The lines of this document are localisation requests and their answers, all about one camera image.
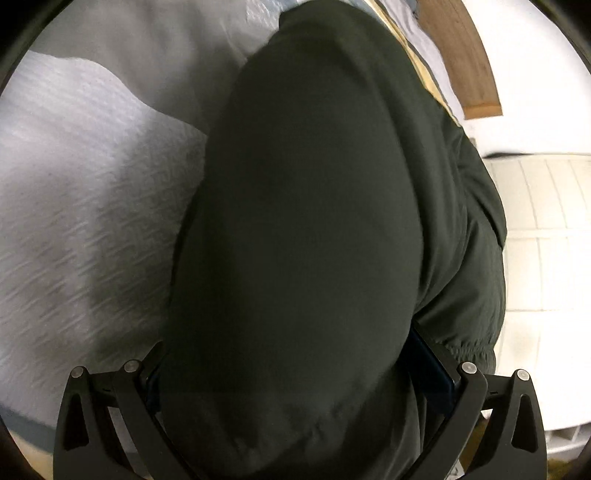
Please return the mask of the striped bed blanket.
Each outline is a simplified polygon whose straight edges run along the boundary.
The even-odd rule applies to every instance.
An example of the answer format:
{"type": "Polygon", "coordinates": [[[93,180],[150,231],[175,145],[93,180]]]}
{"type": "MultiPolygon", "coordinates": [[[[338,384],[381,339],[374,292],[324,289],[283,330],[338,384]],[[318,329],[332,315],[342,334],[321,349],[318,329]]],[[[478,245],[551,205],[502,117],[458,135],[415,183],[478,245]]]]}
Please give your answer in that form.
{"type": "Polygon", "coordinates": [[[1,97],[1,415],[53,475],[69,370],[147,352],[238,69],[287,1],[75,1],[1,97]]]}

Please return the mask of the black puffer jacket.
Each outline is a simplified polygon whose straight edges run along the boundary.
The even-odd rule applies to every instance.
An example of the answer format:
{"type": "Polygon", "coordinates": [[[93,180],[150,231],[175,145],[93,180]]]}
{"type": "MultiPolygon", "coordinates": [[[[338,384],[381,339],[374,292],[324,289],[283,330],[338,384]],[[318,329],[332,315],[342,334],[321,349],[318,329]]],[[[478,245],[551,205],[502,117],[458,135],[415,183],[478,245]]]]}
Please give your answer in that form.
{"type": "Polygon", "coordinates": [[[495,368],[497,189],[401,43],[339,1],[284,12],[209,134],[155,380],[194,479],[396,479],[435,427],[420,323],[495,368]]]}

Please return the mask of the wooden headboard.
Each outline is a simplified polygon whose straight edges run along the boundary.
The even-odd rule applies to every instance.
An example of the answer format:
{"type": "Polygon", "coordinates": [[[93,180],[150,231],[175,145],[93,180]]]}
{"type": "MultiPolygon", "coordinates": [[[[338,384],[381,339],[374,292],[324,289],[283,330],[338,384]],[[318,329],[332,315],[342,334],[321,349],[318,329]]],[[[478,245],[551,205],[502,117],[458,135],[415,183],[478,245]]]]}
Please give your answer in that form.
{"type": "Polygon", "coordinates": [[[440,50],[451,86],[467,120],[503,115],[482,39],[460,0],[422,0],[418,20],[440,50]]]}

